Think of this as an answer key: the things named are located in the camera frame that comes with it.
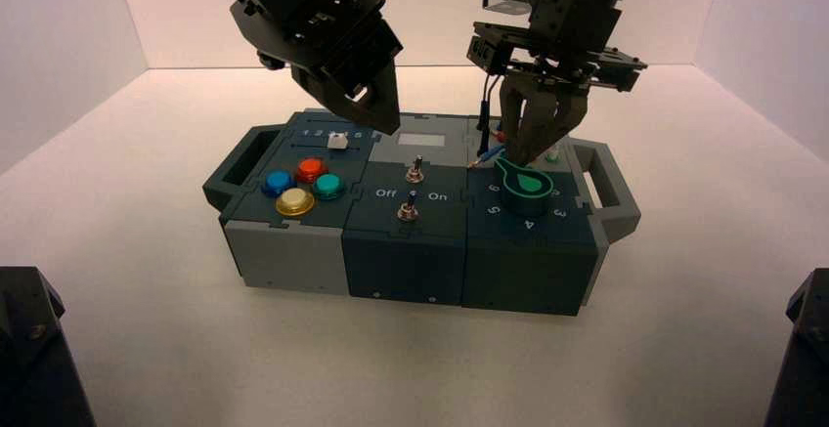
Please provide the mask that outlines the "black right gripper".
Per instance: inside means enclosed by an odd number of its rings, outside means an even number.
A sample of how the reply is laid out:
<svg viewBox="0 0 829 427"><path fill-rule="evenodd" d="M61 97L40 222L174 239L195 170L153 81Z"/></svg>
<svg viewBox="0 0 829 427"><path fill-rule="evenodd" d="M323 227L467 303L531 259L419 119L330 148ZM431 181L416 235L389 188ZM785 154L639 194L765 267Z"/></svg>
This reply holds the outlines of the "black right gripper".
<svg viewBox="0 0 829 427"><path fill-rule="evenodd" d="M620 0L483 0L485 10L525 15L525 27L477 21L467 56L489 75L530 73L542 83L632 90L647 64L608 42ZM506 157L526 165L575 129L588 111L587 89L540 94L535 79L500 89Z"/></svg>

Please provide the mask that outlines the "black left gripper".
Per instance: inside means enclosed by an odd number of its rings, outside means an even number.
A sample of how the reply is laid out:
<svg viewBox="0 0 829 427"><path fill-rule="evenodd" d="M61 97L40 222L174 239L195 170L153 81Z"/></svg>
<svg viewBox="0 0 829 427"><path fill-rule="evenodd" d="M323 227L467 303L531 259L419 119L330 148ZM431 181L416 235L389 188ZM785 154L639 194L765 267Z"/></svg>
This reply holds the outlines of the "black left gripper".
<svg viewBox="0 0 829 427"><path fill-rule="evenodd" d="M395 57L403 45L385 0L235 0L230 13L265 65L292 64L293 80L333 114L384 134L400 127ZM320 80L312 73L335 81ZM366 85L357 100L338 85Z"/></svg>

